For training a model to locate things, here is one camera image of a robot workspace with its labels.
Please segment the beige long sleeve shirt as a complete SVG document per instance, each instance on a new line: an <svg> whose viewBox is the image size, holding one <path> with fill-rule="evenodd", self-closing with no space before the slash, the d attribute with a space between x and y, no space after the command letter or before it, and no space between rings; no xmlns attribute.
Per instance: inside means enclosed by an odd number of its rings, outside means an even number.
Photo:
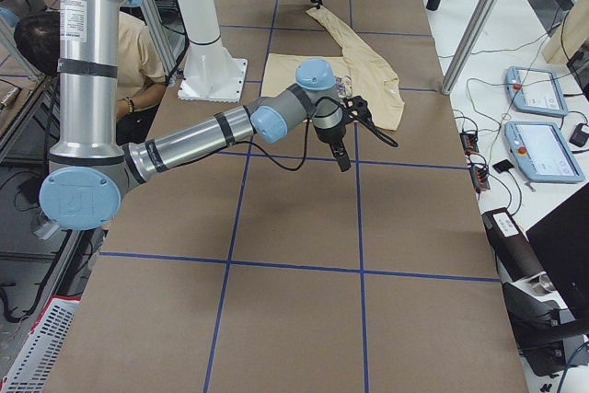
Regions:
<svg viewBox="0 0 589 393"><path fill-rule="evenodd" d="M306 11L341 47L341 56L320 58L334 75L345 79L355 96L368 103L376 127L397 130L405 103L399 93L399 77L390 64L360 38L344 21L326 7ZM269 55L264 68L261 94L276 96L295 81L295 70L309 58L302 55Z"/></svg>

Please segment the seated person in beige shirt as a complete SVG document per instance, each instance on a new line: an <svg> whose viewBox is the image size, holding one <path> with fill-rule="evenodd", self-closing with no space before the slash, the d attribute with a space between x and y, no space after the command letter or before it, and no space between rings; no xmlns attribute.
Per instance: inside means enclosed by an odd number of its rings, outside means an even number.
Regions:
<svg viewBox="0 0 589 393"><path fill-rule="evenodd" d="M57 75L60 57L60 14L42 11L16 24L18 51L38 71ZM157 108L167 90L163 64L148 27L137 17L119 14L117 123L118 145L146 140Z"/></svg>

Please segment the lower blue teach pendant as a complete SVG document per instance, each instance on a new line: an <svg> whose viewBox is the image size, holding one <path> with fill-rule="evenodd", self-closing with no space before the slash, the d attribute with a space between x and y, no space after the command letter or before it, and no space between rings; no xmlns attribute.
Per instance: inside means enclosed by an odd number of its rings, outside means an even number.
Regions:
<svg viewBox="0 0 589 393"><path fill-rule="evenodd" d="M585 180L555 123L508 121L503 133L517 167L529 181L573 184Z"/></svg>

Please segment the blue teach pendant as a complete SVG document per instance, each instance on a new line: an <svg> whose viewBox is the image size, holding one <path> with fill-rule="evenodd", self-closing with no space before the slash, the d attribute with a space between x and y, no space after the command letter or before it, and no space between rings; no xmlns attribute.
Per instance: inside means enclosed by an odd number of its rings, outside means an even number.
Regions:
<svg viewBox="0 0 589 393"><path fill-rule="evenodd" d="M549 117L565 117L568 105L553 72L510 66L505 74L506 90L515 109Z"/></svg>
<svg viewBox="0 0 589 393"><path fill-rule="evenodd" d="M508 121L503 133L517 167L529 181L573 184L585 180L555 123Z"/></svg>

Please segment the black label printer device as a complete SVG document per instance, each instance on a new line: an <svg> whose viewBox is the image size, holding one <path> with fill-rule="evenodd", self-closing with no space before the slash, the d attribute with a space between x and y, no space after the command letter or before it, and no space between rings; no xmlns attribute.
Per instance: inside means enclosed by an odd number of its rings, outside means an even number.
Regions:
<svg viewBox="0 0 589 393"><path fill-rule="evenodd" d="M506 208L481 215L487 239L513 281L544 271L529 241Z"/></svg>

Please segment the upper blue teach pendant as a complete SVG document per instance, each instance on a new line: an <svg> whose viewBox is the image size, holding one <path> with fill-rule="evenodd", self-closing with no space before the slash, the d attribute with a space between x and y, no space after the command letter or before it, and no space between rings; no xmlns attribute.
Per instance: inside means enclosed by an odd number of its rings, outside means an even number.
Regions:
<svg viewBox="0 0 589 393"><path fill-rule="evenodd" d="M505 74L506 90L515 109L549 117L565 117L568 105L553 72L510 66Z"/></svg>

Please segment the black monitor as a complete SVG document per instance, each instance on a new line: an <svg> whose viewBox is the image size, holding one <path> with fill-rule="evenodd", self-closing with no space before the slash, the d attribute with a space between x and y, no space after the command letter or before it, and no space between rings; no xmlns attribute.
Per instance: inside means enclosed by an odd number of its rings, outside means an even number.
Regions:
<svg viewBox="0 0 589 393"><path fill-rule="evenodd" d="M543 270L577 318L588 316L588 187L526 231Z"/></svg>

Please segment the white plastic basket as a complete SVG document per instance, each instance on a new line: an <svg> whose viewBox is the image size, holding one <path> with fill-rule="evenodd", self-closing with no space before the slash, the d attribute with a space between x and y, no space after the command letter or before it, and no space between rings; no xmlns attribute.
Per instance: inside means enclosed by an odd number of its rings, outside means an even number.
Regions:
<svg viewBox="0 0 589 393"><path fill-rule="evenodd" d="M53 296L27 334L23 347L1 377L2 392L42 392L71 328L79 297Z"/></svg>

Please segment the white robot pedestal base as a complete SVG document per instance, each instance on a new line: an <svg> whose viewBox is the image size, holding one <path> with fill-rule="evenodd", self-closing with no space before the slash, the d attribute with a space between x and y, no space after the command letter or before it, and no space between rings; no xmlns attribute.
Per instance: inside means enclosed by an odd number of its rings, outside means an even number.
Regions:
<svg viewBox="0 0 589 393"><path fill-rule="evenodd" d="M222 42L214 0L177 0L189 48L179 98L240 101L248 61L232 57Z"/></svg>

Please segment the aluminium frame post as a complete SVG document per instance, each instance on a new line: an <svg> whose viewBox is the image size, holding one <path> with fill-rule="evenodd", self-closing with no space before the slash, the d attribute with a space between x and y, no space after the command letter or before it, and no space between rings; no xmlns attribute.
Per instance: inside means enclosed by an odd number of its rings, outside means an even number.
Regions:
<svg viewBox="0 0 589 393"><path fill-rule="evenodd" d="M498 0L479 0L445 73L441 93L449 96Z"/></svg>

